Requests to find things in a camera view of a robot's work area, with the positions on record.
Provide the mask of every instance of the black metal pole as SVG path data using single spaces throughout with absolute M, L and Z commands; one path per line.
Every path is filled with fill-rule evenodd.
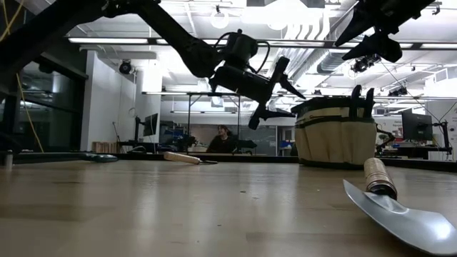
M 241 120 L 241 96 L 238 96 L 238 140 L 240 138 L 240 120 Z
M 189 95 L 189 110 L 188 110 L 188 116 L 187 116 L 187 140 L 191 138 L 191 98 L 192 95 Z M 186 153 L 189 154 L 189 147 L 188 147 L 188 141 L 186 142 Z

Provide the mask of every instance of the metal trowel blade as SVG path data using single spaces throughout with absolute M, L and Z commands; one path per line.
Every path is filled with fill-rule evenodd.
M 443 215 L 406 208 L 388 196 L 365 193 L 346 180 L 343 184 L 363 212 L 403 242 L 436 256 L 457 255 L 457 230 Z

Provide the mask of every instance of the window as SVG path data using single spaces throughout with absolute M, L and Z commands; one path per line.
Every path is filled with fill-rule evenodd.
M 78 110 L 84 97 L 77 81 L 53 71 L 51 68 L 31 62 L 22 73 L 22 89 L 26 99 L 36 99 L 62 108 Z
M 0 123 L 3 122 L 3 112 L 5 112 L 6 94 L 0 93 Z
M 26 101 L 30 119 L 46 152 L 79 150 L 80 134 L 77 114 L 33 104 Z M 31 129 L 29 118 L 21 102 L 19 109 L 19 125 L 16 132 L 21 134 L 20 142 L 24 149 L 40 151 L 39 145 Z

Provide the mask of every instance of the cable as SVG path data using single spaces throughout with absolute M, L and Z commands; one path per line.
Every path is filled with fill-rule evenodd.
M 34 123 L 31 122 L 29 110 L 27 109 L 27 105 L 26 105 L 26 98 L 24 97 L 24 92 L 22 91 L 22 83 L 21 83 L 21 79 L 19 78 L 19 74 L 16 74 L 16 79 L 17 79 L 17 84 L 18 84 L 18 87 L 19 87 L 19 91 L 21 92 L 22 101 L 24 102 L 24 108 L 26 110 L 27 118 L 29 119 L 29 122 L 30 122 L 31 130 L 34 132 L 36 142 L 38 142 L 38 145 L 40 147 L 41 152 L 44 153 L 43 146 L 41 145 L 40 138 L 36 134 Z
M 0 41 L 3 41 L 5 39 L 5 36 L 10 34 L 9 30 L 11 29 L 11 26 L 13 26 L 13 23 L 16 20 L 17 16 L 19 15 L 19 12 L 21 11 L 23 5 L 24 5 L 24 0 L 21 0 L 21 3 L 19 4 L 19 7 L 16 10 L 16 13 L 13 15 L 13 18 L 11 19 L 11 21 L 8 22 L 8 16 L 6 15 L 6 3 L 3 2 L 3 12 L 5 13 L 6 29 L 5 29 L 5 31 L 3 31 L 3 34 L 0 37 Z
M 117 134 L 117 128 L 116 128 L 116 123 L 113 121 L 113 127 L 114 127 L 114 133 L 116 133 L 116 140 L 117 140 L 117 143 L 120 145 L 121 147 L 121 153 L 124 153 L 124 148 L 121 146 L 121 138 L 119 137 L 119 134 Z
M 3 34 L 1 35 L 0 41 L 3 41 L 5 36 L 7 34 L 9 35 L 11 33 L 10 28 L 11 28 L 12 24 L 14 23 L 14 20 L 16 20 L 17 16 L 19 15 L 19 12 L 21 11 L 23 4 L 24 4 L 24 0 L 21 0 L 21 3 L 19 4 L 19 7 L 17 8 L 16 13 L 14 14 L 13 18 L 10 21 L 8 21 L 8 15 L 6 12 L 6 3 L 3 2 L 3 13 L 5 16 L 6 29 L 3 32 Z M 29 120 L 31 130 L 34 132 L 36 142 L 38 142 L 41 152 L 44 153 L 40 138 L 38 137 L 38 134 L 36 134 L 34 123 L 31 121 L 29 110 L 27 109 L 26 98 L 24 97 L 24 92 L 22 91 L 21 78 L 19 77 L 19 74 L 17 74 L 17 73 L 16 73 L 16 80 L 17 80 L 17 86 L 19 88 L 19 92 L 21 93 L 22 101 L 24 102 L 24 109 L 26 110 L 26 115 L 27 115 L 27 119 Z
M 438 121 L 439 123 L 441 123 L 441 120 L 444 118 L 444 116 L 448 115 L 449 111 L 452 110 L 452 108 L 454 108 L 454 106 L 457 104 L 457 102 L 454 103 L 454 105 L 452 105 L 452 107 L 441 117 L 441 119 Z
M 227 32 L 227 33 L 223 34 L 221 37 L 219 37 L 219 39 L 216 41 L 216 43 L 214 44 L 213 47 L 216 48 L 217 45 L 219 45 L 219 42 L 221 42 L 221 40 L 222 40 L 224 37 L 226 37 L 227 35 L 230 35 L 230 34 L 232 34 L 232 33 L 235 33 L 235 32 Z
M 257 73 L 257 71 L 251 66 L 248 64 L 248 69 L 252 71 L 252 73 Z
M 267 41 L 258 41 L 258 43 L 264 43 L 267 45 L 268 49 L 266 50 L 266 55 L 265 55 L 265 59 L 263 60 L 262 62 L 262 65 L 260 65 L 260 68 L 258 68 L 257 72 L 256 73 L 259 73 L 262 68 L 263 68 L 263 65 L 265 65 L 266 63 L 266 60 L 268 59 L 268 56 L 270 55 L 270 50 L 271 50 L 271 46 L 270 46 L 270 43 L 267 42 Z
M 384 68 L 386 68 L 387 72 L 389 72 L 389 74 L 392 76 L 392 78 L 395 79 L 395 80 L 397 81 L 398 85 L 399 85 L 399 86 L 403 86 L 403 85 L 400 83 L 400 81 L 392 74 L 392 72 L 386 67 L 386 65 L 384 65 L 384 63 L 383 63 L 382 61 L 380 61 L 380 62 L 381 62 L 381 64 L 384 66 Z M 435 118 L 435 120 L 437 120 L 437 121 L 439 122 L 438 118 L 436 118 L 436 116 L 434 116 L 434 115 L 426 108 L 426 106 L 425 106 L 424 104 L 422 104 L 420 101 L 418 101 L 417 98 L 416 98 L 415 96 L 413 96 L 409 91 L 407 91 L 407 92 L 408 92 L 408 94 L 409 94 L 410 96 L 413 97 L 414 101 L 416 101 L 418 104 L 420 104 L 427 112 L 430 113 L 430 115 L 431 115 L 432 117 Z
M 399 86 L 402 86 L 401 83 L 400 83 L 400 81 L 398 81 L 398 79 L 391 73 L 391 71 L 386 67 L 386 65 L 385 65 L 382 61 L 380 61 L 380 63 L 384 66 L 384 68 L 386 68 L 387 72 L 389 72 L 389 74 L 392 76 L 392 78 L 395 79 L 395 80 L 397 81 L 398 85 L 399 85 Z M 418 104 L 420 104 L 420 105 L 422 106 L 422 108 L 424 108 L 432 117 L 434 117 L 435 120 L 437 120 L 439 123 L 441 122 L 440 119 L 438 120 L 438 118 L 436 118 L 436 116 L 434 116 L 434 115 L 426 108 L 425 104 L 422 104 L 422 103 L 421 103 L 415 96 L 413 96 L 409 91 L 406 91 L 406 92 L 408 92 L 408 94 L 409 94 L 410 96 L 412 96 L 413 99 L 414 99 Z M 438 129 L 440 130 L 440 132 L 441 132 L 441 133 L 443 134 L 443 136 L 444 136 L 444 132 L 443 132 L 443 130 L 441 129 L 440 126 L 438 126 Z M 435 142 L 436 142 L 436 144 L 438 145 L 438 147 L 437 147 L 437 149 L 438 149 L 438 155 L 440 155 L 440 152 L 441 152 L 441 151 L 440 151 L 440 148 L 441 148 L 441 146 L 440 146 L 440 144 L 439 144 L 437 141 L 435 141 Z

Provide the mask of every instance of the fluorescent light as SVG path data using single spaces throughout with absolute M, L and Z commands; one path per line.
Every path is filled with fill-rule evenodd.
M 402 49 L 409 49 L 409 48 L 413 47 L 413 44 L 400 44 L 400 47 Z
M 188 111 L 170 111 L 172 114 L 188 114 Z M 238 115 L 238 112 L 230 112 L 230 111 L 191 111 L 191 114 L 234 114 Z M 242 111 L 240 114 L 252 114 L 249 111 Z
M 187 93 L 185 93 L 185 92 L 143 92 L 143 94 L 161 95 L 161 96 L 187 96 Z
M 422 44 L 422 49 L 457 49 L 457 44 Z
M 353 48 L 353 47 L 356 47 L 358 44 L 360 44 L 360 43 L 348 42 L 348 43 L 344 43 L 344 44 L 340 45 L 339 47 Z
M 205 43 L 214 45 L 217 42 L 217 39 L 204 39 Z M 221 39 L 219 42 L 219 45 L 226 45 L 227 44 L 227 39 Z
M 171 114 L 188 114 L 188 111 L 170 111 Z M 201 114 L 200 111 L 191 111 L 191 114 Z
M 322 47 L 324 42 L 294 41 L 294 40 L 268 40 L 272 47 Z
M 165 39 L 157 39 L 156 42 L 157 42 L 157 44 L 164 44 L 164 45 L 169 44 Z
M 382 114 L 374 114 L 374 118 L 376 117 L 401 117 L 401 115 L 382 115 Z
M 148 39 L 116 39 L 116 38 L 69 38 L 71 43 L 78 44 L 147 44 Z

